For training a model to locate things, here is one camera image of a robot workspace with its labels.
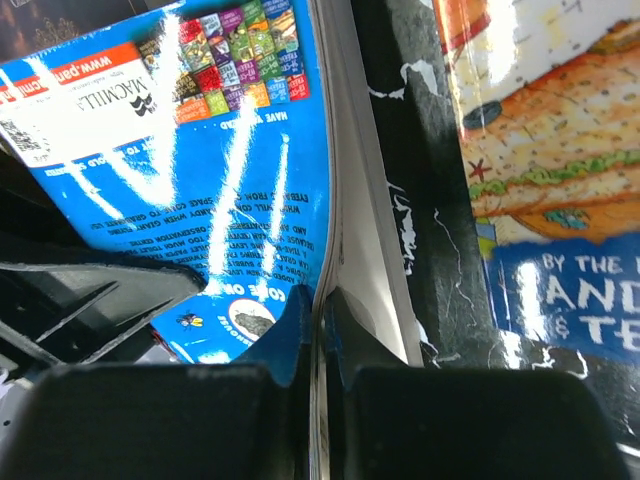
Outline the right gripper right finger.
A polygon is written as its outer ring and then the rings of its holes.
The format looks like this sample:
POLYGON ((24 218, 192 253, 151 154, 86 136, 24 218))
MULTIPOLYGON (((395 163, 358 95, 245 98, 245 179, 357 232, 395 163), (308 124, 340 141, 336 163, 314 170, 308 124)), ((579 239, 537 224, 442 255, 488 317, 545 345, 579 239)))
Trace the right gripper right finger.
POLYGON ((626 479, 596 398, 553 371, 406 365, 341 289, 325 307, 334 479, 626 479))

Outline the blue 91-Storey Treehouse book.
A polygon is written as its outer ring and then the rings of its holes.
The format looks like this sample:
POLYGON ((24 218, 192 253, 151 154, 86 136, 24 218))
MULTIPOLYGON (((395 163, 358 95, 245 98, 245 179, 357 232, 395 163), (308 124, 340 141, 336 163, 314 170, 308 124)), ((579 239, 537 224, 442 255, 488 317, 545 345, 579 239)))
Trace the blue 91-Storey Treehouse book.
POLYGON ((639 5, 437 1, 495 325, 639 361, 639 5))

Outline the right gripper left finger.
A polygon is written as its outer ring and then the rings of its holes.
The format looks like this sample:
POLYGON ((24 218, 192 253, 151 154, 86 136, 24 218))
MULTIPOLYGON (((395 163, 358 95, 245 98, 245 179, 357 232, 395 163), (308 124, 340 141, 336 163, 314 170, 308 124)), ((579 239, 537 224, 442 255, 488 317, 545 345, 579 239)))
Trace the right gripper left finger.
POLYGON ((5 479, 306 479, 311 299, 225 365, 49 371, 1 452, 5 479))

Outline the blue back-cover Treehouse book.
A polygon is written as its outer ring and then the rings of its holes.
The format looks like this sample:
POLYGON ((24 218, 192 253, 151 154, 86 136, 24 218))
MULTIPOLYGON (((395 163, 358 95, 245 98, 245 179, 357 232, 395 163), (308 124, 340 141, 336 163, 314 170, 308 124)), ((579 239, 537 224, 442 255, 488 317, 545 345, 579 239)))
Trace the blue back-cover Treehouse book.
POLYGON ((230 362, 304 286, 421 364, 352 7, 165 1, 1 61, 1 141, 92 247, 187 266, 153 327, 230 362))

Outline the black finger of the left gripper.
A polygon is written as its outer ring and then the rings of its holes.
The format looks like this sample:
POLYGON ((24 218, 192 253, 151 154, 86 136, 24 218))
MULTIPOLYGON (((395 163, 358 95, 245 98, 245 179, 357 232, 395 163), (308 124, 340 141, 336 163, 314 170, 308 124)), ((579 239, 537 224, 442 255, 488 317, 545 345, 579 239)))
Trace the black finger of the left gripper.
POLYGON ((94 362, 203 291, 164 261, 1 237, 1 365, 94 362))

